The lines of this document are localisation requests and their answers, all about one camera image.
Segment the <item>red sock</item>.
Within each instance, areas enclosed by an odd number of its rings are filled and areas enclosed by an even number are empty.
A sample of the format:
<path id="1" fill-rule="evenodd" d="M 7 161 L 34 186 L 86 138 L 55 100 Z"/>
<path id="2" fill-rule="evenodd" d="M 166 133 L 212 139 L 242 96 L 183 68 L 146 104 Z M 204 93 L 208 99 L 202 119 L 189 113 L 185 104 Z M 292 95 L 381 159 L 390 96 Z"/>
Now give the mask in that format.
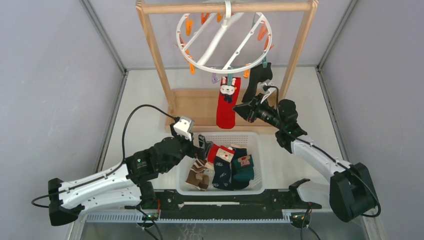
<path id="1" fill-rule="evenodd" d="M 228 80 L 223 76 L 220 83 L 218 104 L 216 109 L 216 125 L 221 129 L 232 129 L 236 125 L 236 105 L 241 89 L 241 78 Z"/>
<path id="2" fill-rule="evenodd" d="M 215 157 L 219 149 L 220 147 L 218 145 L 212 144 L 206 155 L 206 160 L 208 164 L 214 165 Z"/>

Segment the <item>white perforated plastic basket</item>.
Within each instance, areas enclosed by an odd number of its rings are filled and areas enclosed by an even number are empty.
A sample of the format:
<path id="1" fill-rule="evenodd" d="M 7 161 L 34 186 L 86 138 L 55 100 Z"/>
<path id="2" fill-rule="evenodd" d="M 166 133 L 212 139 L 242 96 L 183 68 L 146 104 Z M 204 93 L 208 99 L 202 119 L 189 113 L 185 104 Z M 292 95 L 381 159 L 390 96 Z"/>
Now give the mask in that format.
<path id="1" fill-rule="evenodd" d="M 205 160 L 177 166 L 176 190 L 189 196 L 257 195 L 265 190 L 264 157 L 254 132 L 203 133 L 212 146 Z"/>

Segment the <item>brown striped sock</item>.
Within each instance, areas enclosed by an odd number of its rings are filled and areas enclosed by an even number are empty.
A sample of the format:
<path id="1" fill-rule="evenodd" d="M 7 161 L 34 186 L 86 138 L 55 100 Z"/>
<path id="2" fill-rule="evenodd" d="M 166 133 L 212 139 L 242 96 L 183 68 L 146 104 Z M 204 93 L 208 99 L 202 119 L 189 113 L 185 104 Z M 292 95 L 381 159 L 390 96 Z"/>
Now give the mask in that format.
<path id="1" fill-rule="evenodd" d="M 206 191 L 211 181 L 210 176 L 205 173 L 207 170 L 207 161 L 196 159 L 188 172 L 185 183 L 200 191 Z"/>

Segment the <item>navy sock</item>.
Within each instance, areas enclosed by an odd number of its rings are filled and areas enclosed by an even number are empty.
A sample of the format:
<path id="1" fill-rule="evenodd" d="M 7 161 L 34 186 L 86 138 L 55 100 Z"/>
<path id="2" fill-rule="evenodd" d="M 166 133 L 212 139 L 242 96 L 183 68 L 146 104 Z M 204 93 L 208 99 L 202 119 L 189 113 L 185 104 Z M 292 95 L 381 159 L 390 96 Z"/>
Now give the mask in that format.
<path id="1" fill-rule="evenodd" d="M 231 186 L 234 190 L 242 190 L 249 186 L 252 177 L 251 164 L 247 149 L 232 144 L 234 156 L 231 160 Z"/>

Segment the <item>black grey sock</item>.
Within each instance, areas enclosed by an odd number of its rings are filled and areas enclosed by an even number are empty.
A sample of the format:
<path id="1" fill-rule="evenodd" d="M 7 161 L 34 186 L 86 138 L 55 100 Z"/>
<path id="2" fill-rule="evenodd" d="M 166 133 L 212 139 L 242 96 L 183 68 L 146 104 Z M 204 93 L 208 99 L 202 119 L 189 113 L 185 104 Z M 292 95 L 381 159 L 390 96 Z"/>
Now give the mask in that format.
<path id="1" fill-rule="evenodd" d="M 259 64 L 250 69 L 250 76 L 248 81 L 248 87 L 244 93 L 244 96 L 241 100 L 242 103 L 251 101 L 257 92 L 257 87 L 259 83 L 263 83 L 267 80 L 273 79 L 272 72 L 272 63 L 268 62 L 266 67 L 263 67 L 262 64 Z"/>

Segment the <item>dark printed sock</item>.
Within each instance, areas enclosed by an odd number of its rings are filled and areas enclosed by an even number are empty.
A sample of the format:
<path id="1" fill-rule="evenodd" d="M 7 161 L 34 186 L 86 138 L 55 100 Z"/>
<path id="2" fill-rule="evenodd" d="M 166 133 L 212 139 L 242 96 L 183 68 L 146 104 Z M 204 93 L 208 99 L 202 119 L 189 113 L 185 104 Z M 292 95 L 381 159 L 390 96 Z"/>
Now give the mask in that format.
<path id="1" fill-rule="evenodd" d="M 231 161 L 235 151 L 225 146 L 220 146 L 214 159 L 214 177 L 212 186 L 216 189 L 232 191 Z"/>

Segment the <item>dark green sock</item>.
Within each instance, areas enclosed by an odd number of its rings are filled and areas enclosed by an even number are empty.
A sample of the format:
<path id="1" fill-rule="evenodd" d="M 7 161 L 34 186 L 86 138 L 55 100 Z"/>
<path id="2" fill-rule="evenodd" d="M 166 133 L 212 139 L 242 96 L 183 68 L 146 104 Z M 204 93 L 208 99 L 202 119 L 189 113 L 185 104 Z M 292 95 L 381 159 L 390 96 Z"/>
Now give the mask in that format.
<path id="1" fill-rule="evenodd" d="M 249 182 L 255 178 L 254 162 L 251 154 L 232 160 L 235 173 L 233 178 L 238 182 Z"/>

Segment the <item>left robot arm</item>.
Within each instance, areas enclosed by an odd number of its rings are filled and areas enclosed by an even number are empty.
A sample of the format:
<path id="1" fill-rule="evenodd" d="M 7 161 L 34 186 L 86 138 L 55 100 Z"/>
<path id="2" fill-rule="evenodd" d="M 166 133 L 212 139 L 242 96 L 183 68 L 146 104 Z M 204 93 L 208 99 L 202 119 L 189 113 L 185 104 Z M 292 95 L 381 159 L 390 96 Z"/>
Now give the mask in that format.
<path id="1" fill-rule="evenodd" d="M 73 181 L 53 178 L 48 181 L 50 224 L 66 225 L 95 209 L 139 205 L 149 209 L 157 200 L 151 180 L 169 172 L 184 157 L 204 160 L 212 145 L 201 134 L 198 145 L 181 136 L 166 137 L 96 174 Z"/>

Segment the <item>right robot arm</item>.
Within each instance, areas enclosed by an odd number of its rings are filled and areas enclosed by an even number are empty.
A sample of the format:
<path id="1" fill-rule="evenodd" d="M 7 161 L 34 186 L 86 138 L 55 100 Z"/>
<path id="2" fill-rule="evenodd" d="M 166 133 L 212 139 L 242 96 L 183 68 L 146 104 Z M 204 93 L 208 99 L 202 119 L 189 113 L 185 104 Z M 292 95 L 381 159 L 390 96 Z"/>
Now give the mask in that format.
<path id="1" fill-rule="evenodd" d="M 233 110 L 249 123 L 260 119 L 277 128 L 275 137 L 279 146 L 306 161 L 328 181 L 329 186 L 310 180 L 300 183 L 289 194 L 293 207 L 302 208 L 308 202 L 329 206 L 346 223 L 359 216 L 371 217 L 368 211 L 373 208 L 377 212 L 372 217 L 381 214 L 381 204 L 368 168 L 362 163 L 351 164 L 333 157 L 317 146 L 298 124 L 294 101 L 282 99 L 276 107 L 271 107 L 266 100 L 255 96 L 250 102 L 234 106 Z"/>

